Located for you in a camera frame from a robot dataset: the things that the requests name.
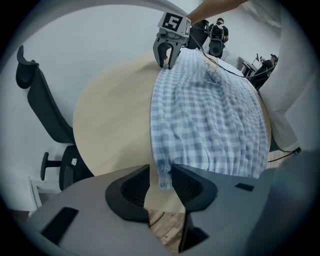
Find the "white cloth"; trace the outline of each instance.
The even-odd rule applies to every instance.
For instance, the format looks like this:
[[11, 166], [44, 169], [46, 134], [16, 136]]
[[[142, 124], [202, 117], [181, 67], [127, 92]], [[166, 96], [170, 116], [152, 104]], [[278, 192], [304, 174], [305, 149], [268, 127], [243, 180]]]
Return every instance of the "white cloth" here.
[[[223, 68], [242, 73], [218, 59]], [[172, 164], [259, 178], [267, 166], [265, 118], [251, 84], [218, 67], [197, 49], [181, 49], [172, 69], [159, 73], [150, 131], [161, 189], [172, 189]]]
[[[270, 20], [271, 16], [266, 14], [271, 14], [275, 10], [273, 4], [267, 0], [251, 0], [251, 2], [256, 7], [256, 11], [261, 12], [259, 17], [262, 22], [266, 22], [263, 20], [264, 17]], [[299, 109], [297, 104], [304, 109], [308, 109], [306, 106], [309, 106], [309, 109], [315, 107], [311, 106], [311, 102], [307, 100], [308, 93], [304, 92], [314, 91], [310, 88], [317, 87], [320, 81], [320, 64], [316, 52], [297, 21], [280, 4], [278, 9], [281, 10], [281, 19], [279, 15], [273, 15], [273, 19], [275, 22], [281, 20], [279, 60], [270, 78], [261, 87], [260, 94], [270, 117], [275, 142], [280, 149], [293, 151], [306, 139], [305, 134], [302, 133], [297, 137], [295, 131], [299, 124], [297, 120], [303, 120], [303, 115], [308, 113], [290, 115], [291, 118], [286, 114], [293, 105]], [[305, 99], [300, 98], [297, 102], [300, 95], [306, 95]]]

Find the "camera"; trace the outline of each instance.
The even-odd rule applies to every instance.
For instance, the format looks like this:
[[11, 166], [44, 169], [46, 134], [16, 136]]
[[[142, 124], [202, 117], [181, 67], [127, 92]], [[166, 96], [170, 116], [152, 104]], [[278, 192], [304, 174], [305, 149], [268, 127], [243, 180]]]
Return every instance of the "camera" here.
[[209, 54], [212, 56], [219, 56], [224, 48], [224, 29], [221, 25], [211, 24], [208, 34], [210, 37]]

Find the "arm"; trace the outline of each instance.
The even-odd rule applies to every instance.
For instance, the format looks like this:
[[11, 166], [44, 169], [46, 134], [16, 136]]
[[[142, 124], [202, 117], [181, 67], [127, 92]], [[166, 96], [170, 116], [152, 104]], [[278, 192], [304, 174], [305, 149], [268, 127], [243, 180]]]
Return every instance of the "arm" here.
[[194, 24], [214, 15], [233, 10], [246, 1], [247, 0], [206, 0], [191, 12], [187, 18]]

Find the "black office chair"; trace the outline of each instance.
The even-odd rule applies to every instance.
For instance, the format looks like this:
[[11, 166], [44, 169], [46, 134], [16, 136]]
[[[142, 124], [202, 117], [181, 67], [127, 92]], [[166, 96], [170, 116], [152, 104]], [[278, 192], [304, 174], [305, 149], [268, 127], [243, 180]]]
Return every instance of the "black office chair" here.
[[23, 45], [18, 49], [17, 60], [16, 83], [22, 89], [29, 88], [27, 93], [29, 105], [43, 127], [54, 141], [73, 144], [65, 149], [61, 161], [50, 161], [48, 160], [49, 153], [44, 153], [41, 179], [45, 180], [46, 168], [60, 167], [59, 186], [61, 190], [64, 190], [77, 181], [93, 177], [94, 175], [82, 160], [75, 146], [73, 129], [61, 115], [39, 64], [34, 60], [27, 61], [24, 58]]

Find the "table top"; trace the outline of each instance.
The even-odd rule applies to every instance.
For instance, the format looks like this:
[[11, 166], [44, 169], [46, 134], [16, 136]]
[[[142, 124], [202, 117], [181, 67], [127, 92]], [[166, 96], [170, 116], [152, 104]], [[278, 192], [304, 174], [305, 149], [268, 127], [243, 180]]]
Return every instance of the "table top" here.
[[[212, 62], [206, 61], [213, 69], [216, 68]], [[159, 189], [152, 154], [150, 108], [160, 70], [150, 51], [95, 76], [83, 89], [76, 104], [73, 133], [81, 157], [95, 176], [149, 164], [150, 188], [144, 207], [183, 213], [185, 208], [176, 192]], [[258, 92], [253, 86], [252, 89], [265, 116], [270, 144], [268, 112]]]

